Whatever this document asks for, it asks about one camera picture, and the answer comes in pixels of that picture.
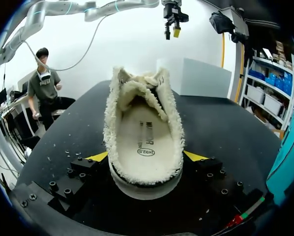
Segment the shoe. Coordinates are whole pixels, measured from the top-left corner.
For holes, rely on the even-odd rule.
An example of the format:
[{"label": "shoe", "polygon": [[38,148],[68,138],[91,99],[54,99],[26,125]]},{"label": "shoe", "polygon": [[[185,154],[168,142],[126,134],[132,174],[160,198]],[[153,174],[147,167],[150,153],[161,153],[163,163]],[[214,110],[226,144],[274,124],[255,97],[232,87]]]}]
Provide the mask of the shoe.
[{"label": "shoe", "polygon": [[184,131],[166,69],[135,76],[114,68],[104,142],[111,175],[126,195],[152,200],[175,188],[182,173]]}]

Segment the shoe insole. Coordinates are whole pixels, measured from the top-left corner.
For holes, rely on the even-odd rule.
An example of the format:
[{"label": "shoe insole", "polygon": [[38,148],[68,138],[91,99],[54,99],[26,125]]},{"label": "shoe insole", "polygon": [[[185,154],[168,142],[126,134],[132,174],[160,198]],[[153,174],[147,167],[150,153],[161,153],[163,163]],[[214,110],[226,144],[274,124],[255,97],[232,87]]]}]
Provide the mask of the shoe insole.
[{"label": "shoe insole", "polygon": [[138,100],[123,113],[117,134],[119,162],[125,173],[143,181],[161,181],[174,168],[174,142],[167,122]]}]

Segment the black pants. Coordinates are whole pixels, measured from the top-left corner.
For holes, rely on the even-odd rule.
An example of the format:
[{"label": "black pants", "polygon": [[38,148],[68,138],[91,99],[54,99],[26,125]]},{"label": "black pants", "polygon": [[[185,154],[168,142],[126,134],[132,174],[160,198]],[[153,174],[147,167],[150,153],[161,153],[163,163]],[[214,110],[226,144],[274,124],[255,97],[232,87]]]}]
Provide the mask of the black pants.
[{"label": "black pants", "polygon": [[52,112],[56,110],[66,110],[74,102],[75,99],[68,97],[56,97],[54,100],[40,101],[39,111],[42,116],[45,130],[48,130],[54,122]]}]

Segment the person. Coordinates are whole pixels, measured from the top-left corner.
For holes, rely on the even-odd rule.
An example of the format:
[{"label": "person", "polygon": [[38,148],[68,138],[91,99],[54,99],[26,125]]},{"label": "person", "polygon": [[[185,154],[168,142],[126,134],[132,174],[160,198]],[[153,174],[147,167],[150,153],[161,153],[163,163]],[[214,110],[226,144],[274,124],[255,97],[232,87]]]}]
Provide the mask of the person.
[{"label": "person", "polygon": [[[41,48],[36,56],[43,63],[47,63],[49,51]],[[34,108],[33,97],[36,95],[39,100],[39,111],[42,116],[45,130],[48,130],[54,122],[52,112],[55,110],[65,110],[72,105],[75,100],[68,97],[59,97],[57,90],[61,90],[62,84],[55,71],[49,71],[38,63],[37,72],[33,74],[28,83],[29,106],[32,117],[38,119],[37,111]]]}]

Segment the black clamp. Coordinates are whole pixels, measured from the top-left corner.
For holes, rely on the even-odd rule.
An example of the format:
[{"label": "black clamp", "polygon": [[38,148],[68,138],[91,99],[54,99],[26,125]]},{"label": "black clamp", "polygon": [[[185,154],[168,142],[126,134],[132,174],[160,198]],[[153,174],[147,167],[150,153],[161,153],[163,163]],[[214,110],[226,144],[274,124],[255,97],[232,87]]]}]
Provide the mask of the black clamp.
[{"label": "black clamp", "polygon": [[165,5],[165,8],[163,9],[163,17],[167,19],[166,22],[166,39],[170,40],[170,26],[174,23],[174,37],[178,38],[181,27],[180,22],[188,22],[188,15],[181,12],[181,8],[178,6],[177,3],[168,3]]}]

